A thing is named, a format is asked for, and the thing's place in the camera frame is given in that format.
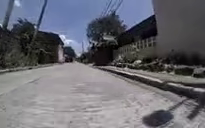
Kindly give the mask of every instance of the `window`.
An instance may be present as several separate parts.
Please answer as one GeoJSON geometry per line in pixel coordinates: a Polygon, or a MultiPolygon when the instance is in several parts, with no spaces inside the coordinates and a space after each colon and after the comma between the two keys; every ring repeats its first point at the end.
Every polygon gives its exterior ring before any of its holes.
{"type": "Polygon", "coordinates": [[[149,42],[149,47],[152,47],[153,46],[153,43],[152,42],[149,42]]]}

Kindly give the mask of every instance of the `white wall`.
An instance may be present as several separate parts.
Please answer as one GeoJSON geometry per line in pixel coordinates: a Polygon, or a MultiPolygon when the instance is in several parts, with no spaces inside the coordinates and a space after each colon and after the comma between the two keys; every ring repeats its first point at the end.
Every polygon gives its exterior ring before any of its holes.
{"type": "Polygon", "coordinates": [[[171,49],[205,58],[205,0],[153,0],[158,24],[157,52],[171,49]]]}

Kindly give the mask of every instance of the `sky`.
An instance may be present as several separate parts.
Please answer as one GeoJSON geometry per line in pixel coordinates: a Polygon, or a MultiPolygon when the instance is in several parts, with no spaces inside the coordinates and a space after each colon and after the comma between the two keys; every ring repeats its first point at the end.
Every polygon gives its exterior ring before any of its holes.
{"type": "MultiPolygon", "coordinates": [[[[0,0],[0,23],[2,23],[9,0],[0,0]]],[[[87,24],[100,16],[108,0],[48,0],[40,30],[57,33],[66,45],[81,53],[82,42],[88,46],[87,24]]],[[[18,18],[36,23],[44,0],[15,0],[10,28],[18,18]]],[[[151,16],[154,11],[151,0],[124,0],[118,12],[121,20],[131,28],[151,16]]]]}

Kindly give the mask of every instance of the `curb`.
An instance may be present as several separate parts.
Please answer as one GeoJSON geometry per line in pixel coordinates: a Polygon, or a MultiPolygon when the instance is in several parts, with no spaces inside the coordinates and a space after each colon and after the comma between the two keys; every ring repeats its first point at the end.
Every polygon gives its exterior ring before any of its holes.
{"type": "Polygon", "coordinates": [[[103,67],[96,67],[97,69],[107,71],[113,74],[117,74],[132,80],[136,80],[142,83],[145,83],[147,85],[165,90],[165,91],[170,91],[182,96],[186,96],[189,98],[197,99],[201,97],[202,95],[205,95],[205,88],[195,88],[195,87],[188,87],[183,84],[176,84],[176,83],[171,83],[167,81],[162,81],[157,78],[152,78],[140,74],[134,74],[134,73],[129,73],[126,71],[120,71],[120,70],[113,70],[113,69],[108,69],[108,68],[103,68],[103,67]]]}
{"type": "Polygon", "coordinates": [[[0,70],[0,75],[5,74],[5,73],[10,73],[10,72],[18,72],[18,71],[32,70],[32,69],[38,69],[38,68],[45,68],[45,67],[50,67],[50,66],[53,66],[53,65],[55,65],[55,64],[10,68],[10,69],[5,69],[5,70],[0,70]]]}

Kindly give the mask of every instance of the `wall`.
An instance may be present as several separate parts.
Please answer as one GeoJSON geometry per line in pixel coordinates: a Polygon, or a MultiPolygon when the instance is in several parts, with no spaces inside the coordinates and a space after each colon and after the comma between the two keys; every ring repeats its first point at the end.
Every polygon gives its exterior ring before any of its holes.
{"type": "Polygon", "coordinates": [[[158,25],[157,53],[172,49],[205,58],[205,0],[153,0],[158,25]]]}
{"type": "Polygon", "coordinates": [[[156,56],[156,37],[150,37],[144,40],[138,40],[132,44],[124,45],[118,50],[114,51],[113,54],[114,57],[117,58],[119,55],[136,51],[138,53],[139,59],[156,56]]]}
{"type": "Polygon", "coordinates": [[[64,50],[62,45],[58,45],[58,62],[63,63],[65,60],[64,58],[64,50]]]}

